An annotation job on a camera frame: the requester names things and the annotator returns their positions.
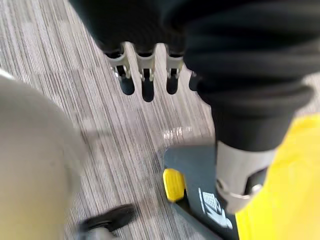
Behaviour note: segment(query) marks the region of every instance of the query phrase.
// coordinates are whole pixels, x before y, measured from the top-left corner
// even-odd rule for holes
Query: beige object
[[[2,240],[59,239],[86,156],[55,104],[0,71]]]

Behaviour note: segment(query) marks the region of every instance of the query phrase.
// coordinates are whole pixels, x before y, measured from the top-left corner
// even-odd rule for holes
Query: floor
[[[155,98],[146,103],[132,47],[126,46],[136,91],[126,96],[66,0],[0,0],[0,19],[0,68],[60,106],[90,149],[64,238],[74,239],[75,224],[86,217],[137,203],[139,218],[118,232],[124,239],[203,239],[170,208],[162,182],[166,147],[213,139],[210,109],[188,89],[190,72],[183,69],[177,94],[167,94],[159,45]],[[319,78],[307,78],[318,93]],[[299,114],[314,112],[320,112],[319,94]]]

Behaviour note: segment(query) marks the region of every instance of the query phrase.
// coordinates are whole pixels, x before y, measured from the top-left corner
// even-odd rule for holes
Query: black sleeve
[[[304,76],[320,70],[320,2],[158,0],[162,24],[186,38],[184,62],[201,76],[218,141],[246,151],[276,148],[295,110],[312,97]]]

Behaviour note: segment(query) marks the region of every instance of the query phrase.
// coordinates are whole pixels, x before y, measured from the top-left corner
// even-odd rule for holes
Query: gray plastic base
[[[184,175],[186,194],[173,204],[206,239],[238,240],[234,215],[221,208],[216,194],[216,149],[213,145],[187,145],[168,148],[164,167]]]

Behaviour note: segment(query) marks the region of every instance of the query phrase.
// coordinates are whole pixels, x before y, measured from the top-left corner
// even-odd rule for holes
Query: yellow button
[[[181,200],[185,194],[184,176],[172,168],[167,168],[163,172],[163,183],[166,197],[170,202]]]

